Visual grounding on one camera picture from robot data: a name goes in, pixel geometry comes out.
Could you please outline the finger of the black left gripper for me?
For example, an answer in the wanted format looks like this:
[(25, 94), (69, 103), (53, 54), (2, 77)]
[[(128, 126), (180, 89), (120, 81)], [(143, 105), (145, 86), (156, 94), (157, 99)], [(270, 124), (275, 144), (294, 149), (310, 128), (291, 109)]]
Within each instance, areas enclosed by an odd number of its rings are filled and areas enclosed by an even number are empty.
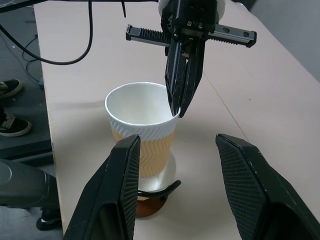
[(187, 62), (184, 67), (182, 99), (179, 118), (182, 118), (196, 93), (203, 75), (205, 40), (193, 39), (184, 45)]
[(187, 78), (188, 64), (186, 57), (182, 55), (182, 51), (183, 43), (172, 39), (168, 49), (164, 77), (168, 104), (174, 117), (183, 117), (190, 104), (189, 81)]

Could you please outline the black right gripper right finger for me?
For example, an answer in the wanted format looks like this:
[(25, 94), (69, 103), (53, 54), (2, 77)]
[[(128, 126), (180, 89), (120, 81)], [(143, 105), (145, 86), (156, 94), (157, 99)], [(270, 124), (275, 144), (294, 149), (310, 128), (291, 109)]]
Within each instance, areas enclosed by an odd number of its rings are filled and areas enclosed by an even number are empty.
[(320, 222), (256, 146), (220, 133), (215, 143), (242, 240), (320, 240)]

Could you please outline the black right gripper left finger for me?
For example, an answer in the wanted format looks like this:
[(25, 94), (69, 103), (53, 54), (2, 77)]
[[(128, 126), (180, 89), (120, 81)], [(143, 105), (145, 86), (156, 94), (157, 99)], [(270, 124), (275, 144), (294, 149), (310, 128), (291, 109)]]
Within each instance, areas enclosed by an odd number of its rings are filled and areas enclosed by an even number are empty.
[(85, 185), (63, 240), (133, 240), (141, 139), (118, 141)]

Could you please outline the white tan ribbed paper cup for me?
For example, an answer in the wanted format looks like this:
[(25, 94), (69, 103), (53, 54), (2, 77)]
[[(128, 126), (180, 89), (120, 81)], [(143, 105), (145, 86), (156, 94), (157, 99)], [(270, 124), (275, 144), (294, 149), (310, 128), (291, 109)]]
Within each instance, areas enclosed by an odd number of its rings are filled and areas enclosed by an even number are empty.
[(134, 82), (112, 90), (105, 109), (115, 141), (140, 137), (139, 175), (160, 174), (167, 165), (179, 114), (171, 113), (167, 89), (153, 82)]
[(151, 177), (140, 177), (138, 182), (138, 191), (143, 193), (149, 193), (151, 196), (156, 196), (167, 189), (174, 183), (177, 171), (176, 158), (172, 152), (170, 152), (168, 161), (164, 169), (159, 173)]

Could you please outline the dark grey robot body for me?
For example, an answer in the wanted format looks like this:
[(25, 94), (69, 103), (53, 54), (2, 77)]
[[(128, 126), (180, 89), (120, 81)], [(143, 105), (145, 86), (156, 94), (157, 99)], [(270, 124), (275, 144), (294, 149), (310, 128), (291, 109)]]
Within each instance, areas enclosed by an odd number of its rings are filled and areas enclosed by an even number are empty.
[(0, 206), (58, 209), (56, 178), (41, 169), (0, 158)]

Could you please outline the black white sneaker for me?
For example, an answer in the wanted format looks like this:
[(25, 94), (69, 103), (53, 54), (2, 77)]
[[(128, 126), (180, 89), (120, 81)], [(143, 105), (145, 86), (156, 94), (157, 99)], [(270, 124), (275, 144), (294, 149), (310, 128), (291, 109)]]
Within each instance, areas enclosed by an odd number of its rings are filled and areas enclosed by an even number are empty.
[(32, 128), (32, 124), (12, 114), (7, 114), (0, 106), (0, 136), (20, 137), (26, 135)]
[(0, 99), (6, 99), (18, 94), (23, 87), (23, 83), (17, 79), (0, 81)]

